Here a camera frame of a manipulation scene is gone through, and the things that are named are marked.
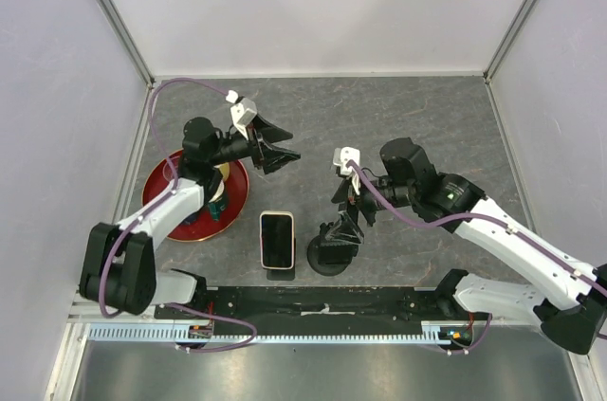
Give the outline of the black smartphone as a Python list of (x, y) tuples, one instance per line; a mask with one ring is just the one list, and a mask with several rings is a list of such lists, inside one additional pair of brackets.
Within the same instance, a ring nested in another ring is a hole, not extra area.
[(320, 243), (319, 243), (319, 262), (325, 265), (331, 264), (350, 264), (352, 259), (358, 254), (359, 246), (341, 245), (336, 242), (326, 240), (326, 232), (329, 226), (335, 222), (323, 223), (321, 225)]

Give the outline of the black round-base phone holder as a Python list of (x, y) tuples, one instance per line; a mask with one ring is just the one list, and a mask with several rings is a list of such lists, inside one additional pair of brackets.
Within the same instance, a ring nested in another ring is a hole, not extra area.
[(306, 257), (311, 268), (325, 277), (342, 273), (353, 259), (354, 245), (327, 238), (333, 223), (322, 223), (319, 234), (307, 246)]

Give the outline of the pink-case smartphone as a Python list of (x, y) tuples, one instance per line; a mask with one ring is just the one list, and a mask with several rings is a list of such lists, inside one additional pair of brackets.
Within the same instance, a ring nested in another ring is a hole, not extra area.
[(294, 216), (288, 211), (265, 210), (259, 216), (260, 263), (269, 270), (295, 266)]

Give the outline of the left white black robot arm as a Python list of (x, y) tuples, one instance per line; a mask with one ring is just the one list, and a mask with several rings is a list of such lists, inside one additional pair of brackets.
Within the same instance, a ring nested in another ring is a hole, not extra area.
[(96, 301), (107, 319), (168, 303), (188, 319), (200, 318), (209, 303), (207, 294), (196, 288), (198, 279), (181, 271), (158, 271), (157, 248), (184, 220), (223, 195), (220, 165), (249, 158), (264, 173), (274, 173), (300, 159), (299, 153), (279, 145), (292, 137), (260, 116), (241, 134), (223, 133), (207, 118), (190, 119), (183, 129), (181, 157), (165, 189), (120, 222), (91, 229), (80, 295)]

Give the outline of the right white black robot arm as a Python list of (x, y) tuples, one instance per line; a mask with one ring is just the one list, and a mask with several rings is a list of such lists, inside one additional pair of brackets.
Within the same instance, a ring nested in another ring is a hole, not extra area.
[(341, 183), (332, 201), (339, 218), (322, 229), (320, 264), (348, 266), (364, 241), (359, 220), (373, 225), (377, 213), (387, 210), (413, 228), (442, 228), (479, 246), (526, 280), (495, 282), (453, 269), (434, 295), (441, 317), (456, 319), (467, 311), (526, 322), (578, 355), (588, 354), (604, 337), (605, 266), (551, 245), (465, 177), (437, 171), (408, 137), (386, 142), (380, 158), (386, 173), (371, 180), (360, 165), (359, 150), (335, 150), (333, 164)]

